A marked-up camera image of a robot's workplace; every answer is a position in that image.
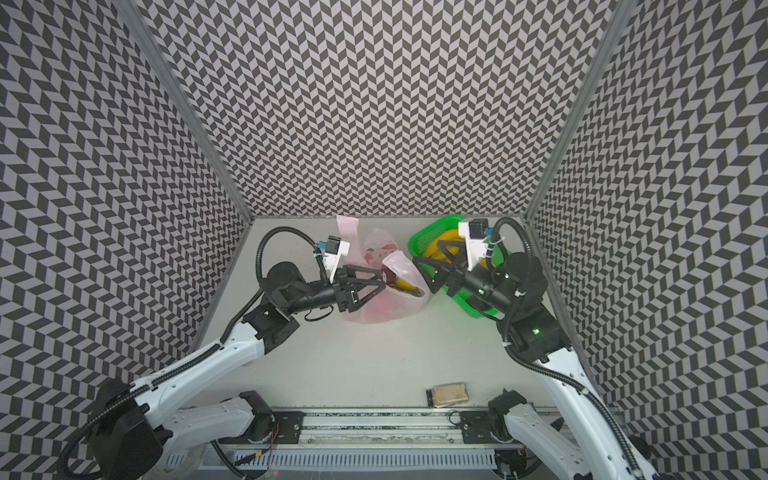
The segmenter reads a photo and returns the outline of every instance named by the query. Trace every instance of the cable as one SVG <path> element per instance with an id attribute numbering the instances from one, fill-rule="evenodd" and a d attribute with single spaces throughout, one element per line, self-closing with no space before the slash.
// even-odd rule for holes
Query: cable
<path id="1" fill-rule="evenodd" d="M 509 253 L 507 253 L 507 247 L 504 246 L 504 242 L 499 240 L 496 246 L 502 251 L 502 259 L 507 260 L 507 255 L 509 255 Z"/>
<path id="2" fill-rule="evenodd" d="M 320 321 L 320 320 L 326 318 L 328 315 L 333 313 L 333 305 L 328 305 L 328 306 L 320 307 L 320 308 L 328 308 L 328 307 L 330 307 L 330 309 L 331 309 L 328 313 L 326 313 L 325 315 L 316 316 L 315 318 L 309 318 L 310 313 L 312 313 L 312 310 L 314 310 L 314 309 L 310 309 L 310 311 L 307 312 L 306 315 L 304 316 L 304 321 L 305 322 L 317 322 L 317 321 Z"/>
<path id="3" fill-rule="evenodd" d="M 494 322 L 501 322 L 503 319 L 496 318 L 495 316 L 491 315 L 490 313 L 483 312 L 482 310 L 477 311 L 480 315 L 483 315 L 485 318 L 493 320 Z"/>
<path id="4" fill-rule="evenodd" d="M 288 232 L 293 233 L 294 235 L 298 235 L 302 239 L 304 239 L 309 245 L 312 245 L 313 252 L 315 254 L 315 260 L 317 261 L 317 266 L 320 268 L 320 279 L 323 281 L 323 285 L 328 285 L 328 274 L 326 273 L 326 266 L 323 264 L 323 252 L 320 251 L 320 248 L 317 246 L 317 243 L 314 242 L 310 238 L 309 235 L 304 233 L 301 230 L 298 230 L 293 227 L 275 227 L 272 230 L 266 232 L 266 235 L 264 235 L 264 238 L 261 239 L 261 242 L 259 243 L 259 248 L 256 250 L 256 280 L 259 282 L 259 288 L 262 287 L 262 283 L 264 281 L 264 275 L 261 268 L 261 262 L 264 256 L 264 247 L 266 247 L 266 243 L 270 241 L 270 238 L 274 237 L 276 234 L 280 232 Z"/>
<path id="5" fill-rule="evenodd" d="M 239 312 L 235 314 L 235 316 L 232 317 L 232 320 L 227 324 L 227 328 L 224 329 L 224 334 L 219 338 L 219 343 L 222 345 L 227 342 L 227 338 L 230 336 L 230 333 L 232 333 L 232 329 L 237 325 L 237 320 L 243 318 L 243 315 L 248 313 L 248 309 L 253 306 L 254 303 L 259 299 L 261 294 L 264 293 L 261 288 L 248 300 L 248 303 L 245 304 L 243 308 L 240 309 Z"/>
<path id="6" fill-rule="evenodd" d="M 458 423 L 454 423 L 453 420 L 452 420 L 454 413 L 458 413 L 459 414 Z M 461 414 L 462 413 L 459 410 L 451 410 L 450 412 L 448 412 L 448 414 L 447 414 L 448 415 L 448 421 L 451 422 L 451 425 L 455 425 L 457 427 L 461 426 L 461 424 L 462 424 Z"/>
<path id="7" fill-rule="evenodd" d="M 241 478 L 242 480 L 257 480 L 258 478 L 261 478 L 265 473 L 266 470 L 259 473 L 258 476 L 252 477 L 248 474 L 243 473 L 242 470 L 240 470 L 238 467 L 232 464 L 232 462 L 227 458 L 227 456 L 224 454 L 224 451 L 221 449 L 221 446 L 219 446 L 219 442 L 216 440 L 211 440 L 210 444 L 214 447 L 214 450 L 216 450 L 216 454 L 219 455 L 219 458 L 221 458 L 222 463 L 224 463 L 224 466 L 226 466 L 230 472 L 234 473 L 238 478 Z"/>
<path id="8" fill-rule="evenodd" d="M 270 464 L 272 463 L 272 454 L 274 452 L 275 448 L 275 439 L 277 438 L 277 435 L 280 433 L 280 424 L 277 424 L 277 429 L 275 430 L 275 434 L 272 435 L 272 442 L 270 442 L 270 456 L 266 458 L 266 469 L 270 469 Z"/>
<path id="9" fill-rule="evenodd" d="M 184 370 L 188 370 L 192 368 L 193 366 L 197 365 L 198 363 L 202 362 L 209 356 L 213 355 L 214 353 L 219 351 L 219 344 L 211 345 L 208 350 L 200 354 L 199 356 L 196 356 L 189 362 L 184 363 L 183 365 L 179 365 L 175 369 L 172 369 L 168 372 L 165 372 L 163 375 L 158 376 L 156 379 L 152 380 L 152 389 L 160 385 L 162 382 L 165 382 L 166 380 L 170 380 L 174 378 L 179 373 L 182 373 Z"/>
<path id="10" fill-rule="evenodd" d="M 277 435 L 277 432 L 275 432 L 275 427 L 272 427 L 272 429 L 270 430 L 269 438 L 270 438 L 270 439 L 274 439 L 275 435 Z M 234 464 L 233 464 L 233 465 L 235 465 L 236 467 L 239 467 L 239 466 L 241 466 L 241 465 L 243 465 L 243 464 L 246 464 L 246 463 L 250 463 L 250 462 L 252 462 L 253 460 L 256 460 L 256 459 L 257 459 L 257 458 L 259 458 L 260 456 L 262 456 L 262 455 L 264 455 L 265 453 L 267 453 L 269 450 L 270 450 L 270 448 L 269 448 L 269 447 L 267 447 L 267 448 L 265 448 L 265 449 L 261 449 L 261 450 L 259 450 L 258 452 L 252 453 L 252 454 L 250 454 L 250 455 L 245 455 L 245 456 L 244 456 L 243 458 L 241 458 L 240 460 L 237 460 L 236 462 L 234 462 Z"/>
<path id="11" fill-rule="evenodd" d="M 521 299 L 528 291 L 528 279 L 531 277 L 531 275 L 534 272 L 535 257 L 533 255 L 533 249 L 531 248 L 531 242 L 528 239 L 528 235 L 525 232 L 525 228 L 523 228 L 523 226 L 520 223 L 518 223 L 517 221 L 515 221 L 510 217 L 503 217 L 503 218 L 500 218 L 499 220 L 496 220 L 496 225 L 494 225 L 493 234 L 491 235 L 491 242 L 498 240 L 499 231 L 502 225 L 509 225 L 515 229 L 515 232 L 517 233 L 518 237 L 520 237 L 520 241 L 523 244 L 523 249 L 525 250 L 525 256 L 528 259 L 528 269 L 525 273 L 525 277 L 521 279 L 520 285 L 518 286 L 518 289 L 515 292 L 515 298 L 513 299 L 512 304 L 510 305 L 509 311 L 504 317 L 504 330 L 503 330 L 504 333 L 502 334 L 502 342 L 504 343 L 504 346 L 505 346 L 504 350 L 507 352 L 507 355 L 520 366 L 523 366 L 526 369 L 531 370 L 532 372 L 536 372 L 539 375 L 548 376 L 552 379 L 558 380 L 559 382 L 563 382 L 567 385 L 570 385 L 571 387 L 575 388 L 578 392 L 580 392 L 582 395 L 586 396 L 589 399 L 589 401 L 592 402 L 592 405 L 594 405 L 594 407 L 599 411 L 601 416 L 605 419 L 605 422 L 608 424 L 608 427 L 611 429 L 611 432 L 613 432 L 614 437 L 616 437 L 616 440 L 618 441 L 619 446 L 621 447 L 621 452 L 624 454 L 624 458 L 627 460 L 627 463 L 630 466 L 630 473 L 634 475 L 635 478 L 638 478 L 638 480 L 645 480 L 643 471 L 640 468 L 640 465 L 637 463 L 637 459 L 634 457 L 634 453 L 632 452 L 632 448 L 629 443 L 629 440 L 621 431 L 621 427 L 619 427 L 618 423 L 616 422 L 616 419 L 612 416 L 611 412 L 608 410 L 605 404 L 594 393 L 592 393 L 591 390 L 587 389 L 587 387 L 582 385 L 579 381 L 572 379 L 569 376 L 563 375 L 560 372 L 555 372 L 554 370 L 550 370 L 543 366 L 529 363 L 525 359 L 518 356 L 515 347 L 519 349 L 520 341 L 516 333 L 514 335 L 512 334 L 511 326 L 515 322 L 516 317 L 518 315 L 518 310 L 522 303 Z M 485 255 L 486 259 L 488 259 L 489 251 L 491 252 L 490 254 L 492 255 L 492 251 L 493 251 L 492 248 L 489 250 L 486 250 L 486 255 Z"/>

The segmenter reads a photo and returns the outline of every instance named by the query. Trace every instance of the green plastic basket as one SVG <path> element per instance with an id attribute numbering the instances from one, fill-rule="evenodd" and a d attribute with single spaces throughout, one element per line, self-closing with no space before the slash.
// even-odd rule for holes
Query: green plastic basket
<path id="1" fill-rule="evenodd" d="M 424 230 L 421 230 L 418 233 L 415 233 L 413 237 L 411 237 L 411 240 L 408 240 L 408 251 L 411 253 L 412 256 L 417 257 L 420 256 L 422 253 L 424 253 L 424 250 L 429 247 L 429 244 L 432 243 L 432 241 L 435 240 L 435 238 L 443 235 L 448 230 L 454 230 L 458 228 L 458 222 L 464 220 L 464 217 L 461 215 L 448 215 L 447 217 L 443 217 L 440 220 L 437 220 L 429 227 L 426 227 Z M 493 252 L 493 263 L 498 265 L 502 261 L 504 261 L 504 257 L 502 256 L 502 250 L 498 247 Z M 447 286 L 444 286 L 442 288 L 443 290 L 448 290 Z M 456 301 L 460 305 L 461 308 L 464 309 L 465 312 L 467 312 L 469 315 L 478 318 L 482 316 L 480 312 L 472 308 L 468 303 L 467 299 L 470 297 L 470 294 L 466 290 L 461 290 L 458 293 L 456 293 L 456 296 L 453 297 L 453 300 Z M 496 309 L 491 309 L 486 311 L 489 315 L 495 315 L 498 311 Z"/>

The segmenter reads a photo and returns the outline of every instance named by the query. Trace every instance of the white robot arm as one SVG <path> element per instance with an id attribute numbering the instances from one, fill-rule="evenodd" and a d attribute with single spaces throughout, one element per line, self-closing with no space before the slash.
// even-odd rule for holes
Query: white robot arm
<path id="1" fill-rule="evenodd" d="M 295 233 L 313 246 L 320 280 L 306 282 L 291 262 L 278 263 L 263 278 L 264 246 L 279 232 Z M 255 392 L 243 392 L 213 406 L 180 407 L 233 369 L 282 344 L 299 327 L 293 313 L 334 305 L 340 311 L 353 312 L 382 292 L 386 284 L 381 271 L 351 265 L 337 268 L 339 257 L 348 249 L 349 244 L 337 237 L 316 245 L 304 233 L 289 227 L 267 233 L 257 251 L 260 289 L 230 321 L 221 338 L 130 385 L 119 379 L 105 383 L 92 405 L 94 415 L 70 437 L 59 456 L 61 476 L 73 480 L 133 480 L 169 452 L 224 437 L 245 435 L 255 442 L 264 440 L 275 418 Z M 262 292 L 261 304 L 249 311 Z M 101 467 L 99 472 L 81 474 L 70 470 L 69 457 L 82 439 L 87 439 Z"/>
<path id="2" fill-rule="evenodd" d="M 515 229 L 524 252 L 507 254 L 502 225 Z M 561 480 L 660 478 L 621 430 L 589 383 L 570 339 L 541 304 L 548 283 L 521 224 L 505 217 L 489 228 L 488 220 L 479 218 L 463 220 L 458 231 L 465 241 L 437 243 L 446 260 L 414 257 L 414 264 L 432 293 L 447 286 L 449 296 L 461 290 L 472 295 L 467 303 L 496 322 L 507 354 L 541 377 L 581 449 L 541 422 L 516 392 L 505 392 L 488 404 L 497 438 L 522 442 Z M 494 265 L 497 246 L 503 260 Z M 504 318 L 484 313 L 491 308 Z"/>

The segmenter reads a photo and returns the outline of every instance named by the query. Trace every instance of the plastic bag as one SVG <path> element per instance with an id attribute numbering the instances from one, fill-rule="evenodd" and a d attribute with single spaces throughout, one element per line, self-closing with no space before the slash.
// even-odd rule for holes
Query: plastic bag
<path id="1" fill-rule="evenodd" d="M 416 288 L 416 290 L 406 291 L 401 288 L 402 282 L 388 285 L 360 310 L 346 312 L 344 318 L 357 323 L 388 322 L 411 316 L 427 304 L 429 301 L 427 283 L 413 262 L 401 250 L 397 250 L 397 242 L 391 235 L 376 228 L 366 237 L 361 250 L 357 233 L 358 219 L 339 215 L 336 217 L 336 224 L 339 227 L 339 235 L 349 242 L 347 263 L 377 270 L 386 267 L 402 282 Z M 363 290 L 360 296 L 367 292 L 368 290 Z"/>

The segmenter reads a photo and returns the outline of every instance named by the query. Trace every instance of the black and white patterned backdrop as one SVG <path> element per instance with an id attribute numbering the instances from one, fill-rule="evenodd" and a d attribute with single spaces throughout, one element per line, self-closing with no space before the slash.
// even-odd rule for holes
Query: black and white patterned backdrop
<path id="1" fill-rule="evenodd" d="M 665 472 L 768 468 L 768 2 L 645 0 L 535 220 Z"/>
<path id="2" fill-rule="evenodd" d="M 137 0 L 257 215 L 520 213 L 615 0 Z"/>
<path id="3" fill-rule="evenodd" d="M 188 350 L 244 222 L 104 0 L 4 1 L 0 64 L 0 476 L 31 478 Z"/>

